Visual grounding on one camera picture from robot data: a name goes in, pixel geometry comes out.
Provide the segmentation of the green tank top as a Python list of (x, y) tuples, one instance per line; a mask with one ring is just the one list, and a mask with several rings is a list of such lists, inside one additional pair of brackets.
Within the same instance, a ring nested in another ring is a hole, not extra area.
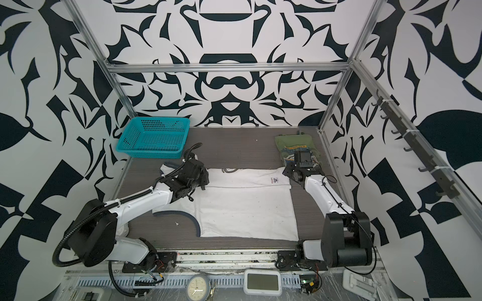
[(297, 151), (310, 151), (312, 162), (320, 164), (320, 152), (310, 135), (303, 132), (295, 135), (278, 135), (274, 140), (284, 166), (294, 160)]

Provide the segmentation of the white grey tank top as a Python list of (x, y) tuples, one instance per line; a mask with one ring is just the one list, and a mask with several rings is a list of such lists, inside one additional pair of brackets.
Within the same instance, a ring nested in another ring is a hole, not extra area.
[(209, 183), (191, 198), (157, 207), (154, 216), (190, 218), (197, 236), (296, 242), (299, 239), (291, 183), (277, 169), (209, 169)]

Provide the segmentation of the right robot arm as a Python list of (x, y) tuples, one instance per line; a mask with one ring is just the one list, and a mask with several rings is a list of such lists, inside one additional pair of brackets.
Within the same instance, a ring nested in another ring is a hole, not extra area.
[(331, 187), (338, 180), (322, 172), (311, 151), (296, 151), (282, 174), (300, 184), (325, 217), (321, 238), (299, 243), (301, 258), (325, 262), (329, 268), (371, 265), (374, 243), (369, 217), (342, 200)]

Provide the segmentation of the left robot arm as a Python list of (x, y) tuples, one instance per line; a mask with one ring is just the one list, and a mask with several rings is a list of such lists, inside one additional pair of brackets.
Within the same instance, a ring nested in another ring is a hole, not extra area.
[(191, 197), (197, 188), (204, 189), (208, 183), (205, 165), (189, 158), (178, 169), (158, 179), (154, 186), (139, 193), (106, 203), (97, 199), (89, 201), (55, 248), (53, 264), (69, 267), (82, 263), (93, 267), (114, 261), (151, 269), (156, 249), (144, 238), (123, 237), (123, 227), (152, 209)]

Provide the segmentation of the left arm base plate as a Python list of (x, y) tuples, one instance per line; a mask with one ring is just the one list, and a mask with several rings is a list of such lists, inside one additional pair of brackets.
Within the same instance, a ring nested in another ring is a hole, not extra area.
[(126, 262), (123, 266), (123, 273), (141, 273), (148, 270), (152, 273), (163, 273), (176, 266), (177, 252), (153, 252), (138, 264)]

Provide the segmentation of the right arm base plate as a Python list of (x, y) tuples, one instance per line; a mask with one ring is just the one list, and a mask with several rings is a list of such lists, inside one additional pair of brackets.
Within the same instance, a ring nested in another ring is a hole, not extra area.
[(275, 267), (282, 272), (309, 270), (316, 272), (326, 271), (325, 262), (309, 260), (302, 257), (299, 251), (281, 250), (277, 252)]

